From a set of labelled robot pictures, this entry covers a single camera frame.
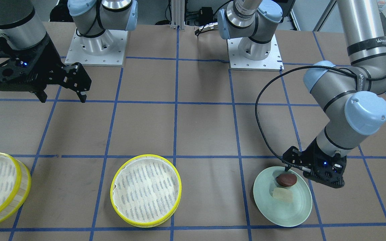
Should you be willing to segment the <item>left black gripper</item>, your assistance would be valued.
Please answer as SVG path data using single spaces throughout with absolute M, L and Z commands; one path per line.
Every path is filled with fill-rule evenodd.
M 335 153 L 332 157 L 325 154 L 314 139 L 306 150 L 300 152 L 291 146 L 282 156 L 285 163 L 284 171 L 292 167 L 303 171 L 303 176 L 309 180 L 332 188 L 342 188 L 345 185 L 343 174 L 347 158 Z

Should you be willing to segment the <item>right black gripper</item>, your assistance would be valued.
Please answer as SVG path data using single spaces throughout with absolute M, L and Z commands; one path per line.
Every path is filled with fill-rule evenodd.
M 87 100 L 91 78 L 83 65 L 66 66 L 49 34 L 35 46 L 14 50 L 0 36 L 0 91 L 34 92 L 41 103 L 47 101 L 47 85 L 57 84 L 77 92 L 81 103 Z

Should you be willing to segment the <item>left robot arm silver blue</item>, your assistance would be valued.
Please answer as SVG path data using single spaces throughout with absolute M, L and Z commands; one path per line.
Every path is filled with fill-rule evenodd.
M 298 67 L 306 70 L 303 82 L 329 122 L 304 151 L 292 146 L 282 156 L 268 149 L 285 165 L 279 184 L 288 171 L 301 170 L 309 180 L 332 188 L 344 186 L 347 154 L 386 122 L 386 36 L 375 0 L 338 0 L 350 66 L 337 68 L 330 61 Z M 263 60 L 271 37 L 282 19 L 281 7 L 272 0 L 232 0 L 217 11 L 223 39 L 241 38 L 242 55 Z

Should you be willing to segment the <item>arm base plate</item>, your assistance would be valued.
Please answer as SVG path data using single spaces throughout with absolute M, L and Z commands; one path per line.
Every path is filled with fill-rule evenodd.
M 244 71 L 280 71 L 283 61 L 276 35 L 269 43 L 253 42 L 248 37 L 227 40 L 230 69 Z
M 128 31 L 105 30 L 95 38 L 80 37 L 74 33 L 65 64 L 76 62 L 91 67 L 122 67 L 125 60 Z

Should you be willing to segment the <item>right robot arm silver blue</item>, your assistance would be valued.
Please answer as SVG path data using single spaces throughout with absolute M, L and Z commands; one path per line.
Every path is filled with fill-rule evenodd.
M 30 92 L 46 102 L 48 85 L 84 103 L 92 80 L 86 65 L 120 66 L 127 33 L 137 25 L 136 0 L 69 0 L 76 30 L 63 63 L 29 0 L 0 0 L 0 91 Z

